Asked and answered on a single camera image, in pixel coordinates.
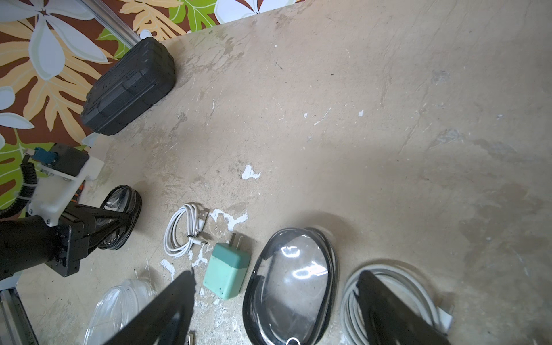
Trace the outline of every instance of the dusty floor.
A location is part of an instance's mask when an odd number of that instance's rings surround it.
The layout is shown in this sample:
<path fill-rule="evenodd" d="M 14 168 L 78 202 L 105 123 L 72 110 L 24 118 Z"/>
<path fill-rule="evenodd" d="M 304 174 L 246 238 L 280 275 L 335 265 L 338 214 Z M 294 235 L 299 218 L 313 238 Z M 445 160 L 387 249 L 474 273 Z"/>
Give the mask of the dusty floor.
<path fill-rule="evenodd" d="M 550 18 L 546 0 L 308 0 L 169 41 L 177 85 L 113 137 L 86 200 L 135 187 L 129 241 L 66 279 L 21 278 L 41 344 L 81 341 L 101 295 L 135 273 L 163 289 L 162 259 L 189 269 L 198 247 L 192 260 L 162 247 L 189 201 L 247 212 L 235 230 L 254 259 L 284 226 L 328 228 L 340 287 L 366 262 L 412 267 L 452 298 L 452 344 L 550 343 Z M 246 164 L 261 177 L 241 179 Z M 229 235 L 222 218 L 205 232 Z M 196 298 L 197 344 L 248 343 L 241 296 Z M 321 343 L 340 341 L 335 314 Z"/>

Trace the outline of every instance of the black plastic case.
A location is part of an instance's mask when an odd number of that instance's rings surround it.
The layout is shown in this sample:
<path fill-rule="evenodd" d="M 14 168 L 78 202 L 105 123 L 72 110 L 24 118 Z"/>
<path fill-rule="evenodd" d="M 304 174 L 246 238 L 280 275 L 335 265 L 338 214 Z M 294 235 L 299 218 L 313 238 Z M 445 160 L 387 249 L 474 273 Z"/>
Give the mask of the black plastic case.
<path fill-rule="evenodd" d="M 86 95 L 82 123 L 112 135 L 163 98 L 174 87 L 174 59 L 148 37 L 138 42 Z"/>

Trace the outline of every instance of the transparent pouch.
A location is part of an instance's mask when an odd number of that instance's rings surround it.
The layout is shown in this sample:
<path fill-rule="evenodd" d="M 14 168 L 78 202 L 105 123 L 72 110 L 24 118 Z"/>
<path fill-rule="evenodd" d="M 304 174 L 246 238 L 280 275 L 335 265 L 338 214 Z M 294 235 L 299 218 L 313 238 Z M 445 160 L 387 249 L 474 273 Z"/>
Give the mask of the transparent pouch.
<path fill-rule="evenodd" d="M 151 300 L 153 290 L 148 282 L 125 279 L 107 290 L 96 304 L 86 329 L 84 345 L 101 345 L 123 329 Z"/>
<path fill-rule="evenodd" d="M 128 213 L 131 212 L 132 209 L 141 208 L 141 200 L 141 197 L 135 190 L 127 185 L 120 185 L 118 187 L 115 187 L 108 194 L 100 208 L 121 213 Z M 97 218 L 96 227 L 102 227 L 113 221 L 113 219 Z M 106 236 L 98 245 L 98 248 L 112 250 L 119 249 L 129 238 L 132 228 L 133 226 L 129 227 L 129 224 L 122 224 L 120 227 L 118 227 L 118 229 Z"/>
<path fill-rule="evenodd" d="M 264 247 L 243 301 L 254 345 L 312 345 L 327 328 L 337 288 L 337 260 L 314 228 L 288 228 Z"/>

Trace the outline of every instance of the clear plastic container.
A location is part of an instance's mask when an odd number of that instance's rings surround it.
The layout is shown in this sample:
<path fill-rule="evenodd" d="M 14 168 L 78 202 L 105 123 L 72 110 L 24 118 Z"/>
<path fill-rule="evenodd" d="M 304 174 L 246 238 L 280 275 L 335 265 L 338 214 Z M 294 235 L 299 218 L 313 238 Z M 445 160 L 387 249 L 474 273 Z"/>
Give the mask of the clear plastic container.
<path fill-rule="evenodd" d="M 337 260 L 317 229 L 284 229 L 267 242 L 243 300 L 253 344 L 313 345 L 322 337 L 337 287 Z"/>
<path fill-rule="evenodd" d="M 96 304 L 96 309 L 84 335 L 84 345 L 102 345 L 153 299 L 148 282 L 126 279 L 109 289 Z"/>

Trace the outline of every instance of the white cable coil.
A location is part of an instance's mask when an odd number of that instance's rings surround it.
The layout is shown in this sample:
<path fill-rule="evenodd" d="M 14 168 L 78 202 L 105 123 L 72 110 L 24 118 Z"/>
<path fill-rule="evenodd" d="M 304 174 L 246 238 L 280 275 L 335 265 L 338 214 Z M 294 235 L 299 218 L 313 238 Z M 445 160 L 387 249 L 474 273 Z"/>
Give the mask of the white cable coil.
<path fill-rule="evenodd" d="M 165 237 L 163 240 L 163 246 L 167 255 L 178 258 L 186 254 L 192 248 L 194 243 L 197 245 L 206 243 L 196 238 L 205 225 L 205 220 L 200 219 L 198 211 L 201 211 L 201 209 L 198 209 L 198 206 L 195 204 L 186 204 L 173 214 L 169 224 L 167 225 L 167 229 L 165 230 Z M 181 245 L 176 238 L 176 232 L 178 221 L 184 214 L 186 214 L 188 220 L 188 242 Z"/>
<path fill-rule="evenodd" d="M 341 324 L 343 326 L 343 333 L 350 344 L 369 345 L 362 312 L 355 296 L 355 294 L 358 294 L 358 278 L 365 270 L 372 272 L 386 285 L 392 285 L 406 294 L 414 301 L 418 313 L 424 321 L 436 330 L 446 333 L 452 318 L 446 321 L 447 325 L 442 324 L 440 316 L 446 313 L 435 307 L 427 291 L 413 276 L 400 268 L 384 264 L 373 264 L 353 273 L 345 285 L 343 300 L 341 301 Z"/>

